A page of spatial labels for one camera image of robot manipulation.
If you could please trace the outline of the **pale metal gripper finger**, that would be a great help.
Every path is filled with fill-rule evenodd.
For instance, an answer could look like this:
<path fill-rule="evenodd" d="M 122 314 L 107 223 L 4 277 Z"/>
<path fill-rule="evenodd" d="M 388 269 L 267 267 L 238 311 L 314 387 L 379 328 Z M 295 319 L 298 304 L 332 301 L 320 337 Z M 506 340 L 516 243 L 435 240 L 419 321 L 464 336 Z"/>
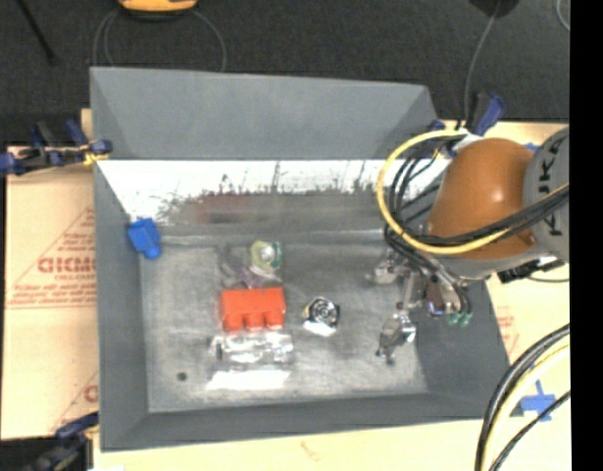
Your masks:
<path fill-rule="evenodd" d="M 404 278 L 405 264 L 401 257 L 381 256 L 366 275 L 374 285 L 391 285 Z"/>
<path fill-rule="evenodd" d="M 412 343 L 416 333 L 417 327 L 407 313 L 391 315 L 381 326 L 376 356 L 384 359 L 387 364 L 393 364 L 396 348 L 405 343 Z"/>

